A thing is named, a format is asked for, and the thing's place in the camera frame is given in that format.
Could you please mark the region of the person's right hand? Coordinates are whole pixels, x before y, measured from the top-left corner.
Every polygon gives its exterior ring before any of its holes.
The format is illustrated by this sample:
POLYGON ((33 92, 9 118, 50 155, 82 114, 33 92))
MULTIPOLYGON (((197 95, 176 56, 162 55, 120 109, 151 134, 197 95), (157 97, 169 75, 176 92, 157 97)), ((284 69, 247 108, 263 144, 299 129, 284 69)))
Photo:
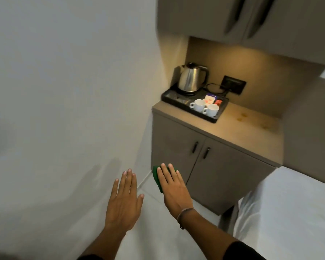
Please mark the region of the person's right hand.
POLYGON ((193 209, 193 202, 187 188, 164 187, 164 202, 170 214, 179 221, 181 214, 193 209))

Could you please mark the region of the white ceramic cup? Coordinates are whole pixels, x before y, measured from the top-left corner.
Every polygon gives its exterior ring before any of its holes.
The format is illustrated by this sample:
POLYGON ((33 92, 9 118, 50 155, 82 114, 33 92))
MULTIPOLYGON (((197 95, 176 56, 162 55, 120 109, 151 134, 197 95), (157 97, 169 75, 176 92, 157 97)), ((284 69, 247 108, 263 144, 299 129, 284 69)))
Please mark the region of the white ceramic cup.
POLYGON ((190 107, 190 109, 192 109, 198 113, 202 113, 204 108, 206 107, 206 103, 207 103, 207 101, 204 99, 197 99, 194 102, 191 102, 189 107, 190 107))
POLYGON ((209 104, 206 106, 206 108, 203 109, 202 114, 214 118, 219 110, 220 107, 217 104, 209 104))

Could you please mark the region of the person's left forearm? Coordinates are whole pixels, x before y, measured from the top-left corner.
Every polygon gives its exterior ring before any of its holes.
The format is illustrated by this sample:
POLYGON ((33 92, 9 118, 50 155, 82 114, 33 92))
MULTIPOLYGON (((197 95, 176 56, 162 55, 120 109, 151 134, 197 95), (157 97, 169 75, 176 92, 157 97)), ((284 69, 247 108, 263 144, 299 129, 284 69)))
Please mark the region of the person's left forearm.
POLYGON ((125 228, 105 226, 77 260, 115 260, 126 233, 125 228))

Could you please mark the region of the stainless steel electric kettle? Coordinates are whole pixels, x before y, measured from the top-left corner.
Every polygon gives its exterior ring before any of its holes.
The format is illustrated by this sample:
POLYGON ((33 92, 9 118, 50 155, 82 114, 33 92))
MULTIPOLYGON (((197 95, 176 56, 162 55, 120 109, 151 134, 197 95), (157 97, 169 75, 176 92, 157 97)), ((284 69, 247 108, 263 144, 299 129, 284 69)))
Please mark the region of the stainless steel electric kettle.
POLYGON ((208 83, 208 67, 193 62, 182 66, 179 82, 177 87, 184 91, 196 91, 203 88, 208 83), (200 81, 200 73, 204 72, 204 80, 200 81))

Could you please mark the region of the grey cabinet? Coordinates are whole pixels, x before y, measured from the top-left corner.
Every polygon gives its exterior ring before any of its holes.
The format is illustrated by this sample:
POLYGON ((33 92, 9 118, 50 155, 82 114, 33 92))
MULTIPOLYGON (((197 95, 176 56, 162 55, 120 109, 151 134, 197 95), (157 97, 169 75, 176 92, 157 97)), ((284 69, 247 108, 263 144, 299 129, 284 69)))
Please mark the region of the grey cabinet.
POLYGON ((275 0, 254 37, 248 27, 259 0, 246 0, 224 34, 234 0, 158 0, 157 28, 325 65, 325 0, 275 0))
POLYGON ((152 114, 151 165, 171 163, 191 197, 217 215, 283 164, 284 136, 278 118, 232 103, 217 123, 163 101, 152 107, 152 114), (203 159, 207 147, 211 149, 203 159))

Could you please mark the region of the black kettle base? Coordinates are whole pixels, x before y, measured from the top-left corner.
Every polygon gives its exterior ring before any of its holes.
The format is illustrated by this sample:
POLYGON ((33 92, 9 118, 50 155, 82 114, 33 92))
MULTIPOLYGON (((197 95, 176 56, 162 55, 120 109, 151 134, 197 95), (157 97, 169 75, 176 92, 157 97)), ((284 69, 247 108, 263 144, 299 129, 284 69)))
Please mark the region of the black kettle base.
POLYGON ((196 91, 184 91, 184 90, 181 90, 180 88, 176 87, 175 91, 180 95, 183 95, 186 97, 192 97, 192 96, 196 96, 196 95, 200 94, 202 89, 198 89, 196 91))

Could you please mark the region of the green cleaning sponge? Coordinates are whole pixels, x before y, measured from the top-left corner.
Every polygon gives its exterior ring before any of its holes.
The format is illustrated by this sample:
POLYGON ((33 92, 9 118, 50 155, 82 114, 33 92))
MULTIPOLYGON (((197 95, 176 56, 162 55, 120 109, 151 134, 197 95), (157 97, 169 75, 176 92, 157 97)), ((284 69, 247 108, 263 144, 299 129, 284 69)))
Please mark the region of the green cleaning sponge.
POLYGON ((153 178, 162 194, 165 194, 164 187, 167 186, 169 183, 180 183, 178 173, 173 167, 172 164, 165 165, 166 171, 170 175, 170 177, 166 177, 164 174, 164 169, 161 166, 154 166, 152 170, 153 178))

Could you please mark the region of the person's right forearm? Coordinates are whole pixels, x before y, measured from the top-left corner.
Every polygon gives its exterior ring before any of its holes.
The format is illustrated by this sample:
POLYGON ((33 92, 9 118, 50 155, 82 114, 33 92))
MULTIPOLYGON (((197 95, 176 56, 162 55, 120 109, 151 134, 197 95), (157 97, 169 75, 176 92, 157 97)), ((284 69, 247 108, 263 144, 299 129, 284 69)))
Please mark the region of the person's right forearm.
POLYGON ((195 209, 183 212, 178 223, 191 235, 206 260, 266 260, 255 249, 203 218, 195 209))

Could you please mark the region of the white bed sheet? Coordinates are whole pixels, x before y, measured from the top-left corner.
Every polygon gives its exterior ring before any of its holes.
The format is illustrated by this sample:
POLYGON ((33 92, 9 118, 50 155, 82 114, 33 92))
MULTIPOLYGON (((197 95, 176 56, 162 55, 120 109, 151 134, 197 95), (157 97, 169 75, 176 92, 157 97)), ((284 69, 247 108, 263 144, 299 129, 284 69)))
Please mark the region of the white bed sheet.
POLYGON ((238 205, 233 236, 266 260, 325 260, 325 183, 281 167, 238 205))

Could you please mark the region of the grey lower cabinet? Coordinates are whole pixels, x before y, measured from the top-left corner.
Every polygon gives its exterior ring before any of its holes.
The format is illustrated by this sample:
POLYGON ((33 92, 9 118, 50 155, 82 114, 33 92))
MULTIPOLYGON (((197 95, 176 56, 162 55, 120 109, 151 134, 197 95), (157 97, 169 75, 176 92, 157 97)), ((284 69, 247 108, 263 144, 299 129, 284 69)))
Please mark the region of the grey lower cabinet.
POLYGON ((284 136, 278 118, 232 103, 217 123, 163 101, 152 107, 152 114, 151 165, 171 163, 191 197, 217 215, 283 164, 284 136), (207 147, 211 149, 203 159, 207 147))

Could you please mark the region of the black serving tray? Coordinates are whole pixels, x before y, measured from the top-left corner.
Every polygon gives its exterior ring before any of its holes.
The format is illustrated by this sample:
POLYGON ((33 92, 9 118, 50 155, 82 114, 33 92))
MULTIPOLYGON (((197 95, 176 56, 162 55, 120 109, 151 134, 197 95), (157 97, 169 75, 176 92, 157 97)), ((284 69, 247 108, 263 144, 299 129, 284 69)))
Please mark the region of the black serving tray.
POLYGON ((177 87, 178 83, 173 84, 168 90, 166 90, 164 93, 161 95, 161 101, 164 101, 166 103, 169 103, 179 109, 182 109, 188 113, 191 113, 199 118, 202 118, 208 122, 211 123, 217 123, 217 120, 221 116, 221 114, 224 112, 226 109, 229 99, 222 95, 217 95, 217 99, 223 100, 222 104, 220 105, 220 110, 218 111, 217 115, 214 118, 208 117, 202 113, 198 113, 192 109, 190 109, 189 105, 191 102, 194 102, 197 99, 204 99, 206 94, 209 93, 209 91, 205 88, 202 88, 202 91, 200 94, 192 97, 186 97, 183 95, 178 94, 175 91, 175 88, 177 87))

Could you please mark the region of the person's left hand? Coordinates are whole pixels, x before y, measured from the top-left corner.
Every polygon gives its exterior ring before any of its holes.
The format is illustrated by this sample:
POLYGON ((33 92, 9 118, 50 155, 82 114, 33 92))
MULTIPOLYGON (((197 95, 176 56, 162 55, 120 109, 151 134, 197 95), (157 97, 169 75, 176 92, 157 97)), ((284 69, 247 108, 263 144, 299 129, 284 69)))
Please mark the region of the person's left hand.
POLYGON ((136 211, 137 202, 137 177, 132 173, 132 183, 129 196, 124 196, 124 172, 119 179, 118 192, 114 200, 109 197, 105 226, 106 227, 121 227, 127 231, 131 230, 140 217, 141 212, 136 211))

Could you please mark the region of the black wall socket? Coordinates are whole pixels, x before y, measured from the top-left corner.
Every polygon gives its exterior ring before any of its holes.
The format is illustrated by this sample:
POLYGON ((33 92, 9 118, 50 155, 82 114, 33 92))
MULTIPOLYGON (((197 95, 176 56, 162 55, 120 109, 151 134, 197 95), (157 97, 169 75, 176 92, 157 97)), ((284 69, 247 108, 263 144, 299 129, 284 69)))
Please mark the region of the black wall socket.
POLYGON ((247 84, 246 81, 225 75, 220 84, 220 88, 223 89, 224 91, 241 95, 246 84, 247 84))

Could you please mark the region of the grey upper cabinet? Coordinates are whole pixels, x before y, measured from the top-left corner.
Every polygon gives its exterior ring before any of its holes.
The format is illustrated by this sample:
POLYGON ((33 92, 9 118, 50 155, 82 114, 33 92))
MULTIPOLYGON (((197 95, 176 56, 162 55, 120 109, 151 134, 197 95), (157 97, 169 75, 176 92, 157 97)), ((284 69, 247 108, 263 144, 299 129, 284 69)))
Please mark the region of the grey upper cabinet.
POLYGON ((254 37, 248 27, 259 0, 246 0, 224 34, 234 0, 158 0, 157 28, 325 65, 325 0, 275 0, 254 37))

